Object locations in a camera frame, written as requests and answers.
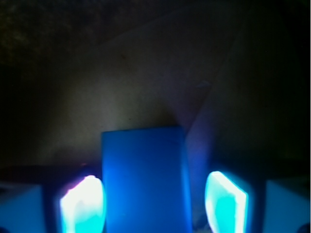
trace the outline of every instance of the cyan light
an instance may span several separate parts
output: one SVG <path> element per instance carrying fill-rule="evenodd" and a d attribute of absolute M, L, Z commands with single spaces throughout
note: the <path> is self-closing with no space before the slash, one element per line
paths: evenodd
<path fill-rule="evenodd" d="M 101 233 L 106 217 L 104 186 L 87 176 L 60 200 L 63 233 Z"/>
<path fill-rule="evenodd" d="M 244 233 L 248 194 L 219 171 L 209 174 L 205 189 L 205 208 L 215 233 Z"/>

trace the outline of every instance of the glowing lens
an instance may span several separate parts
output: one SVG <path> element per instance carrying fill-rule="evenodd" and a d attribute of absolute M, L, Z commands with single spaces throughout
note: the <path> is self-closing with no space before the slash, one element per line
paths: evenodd
<path fill-rule="evenodd" d="M 63 233 L 101 233 L 106 217 L 101 180 L 87 176 L 60 200 Z"/>
<path fill-rule="evenodd" d="M 248 194 L 219 171 L 209 174 L 205 189 L 205 209 L 215 233 L 244 233 Z"/>

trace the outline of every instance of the dark ceiling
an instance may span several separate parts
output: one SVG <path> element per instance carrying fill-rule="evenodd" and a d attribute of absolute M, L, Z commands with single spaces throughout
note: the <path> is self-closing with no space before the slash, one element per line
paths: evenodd
<path fill-rule="evenodd" d="M 23 75 L 167 14 L 190 0 L 0 0 L 0 63 Z"/>

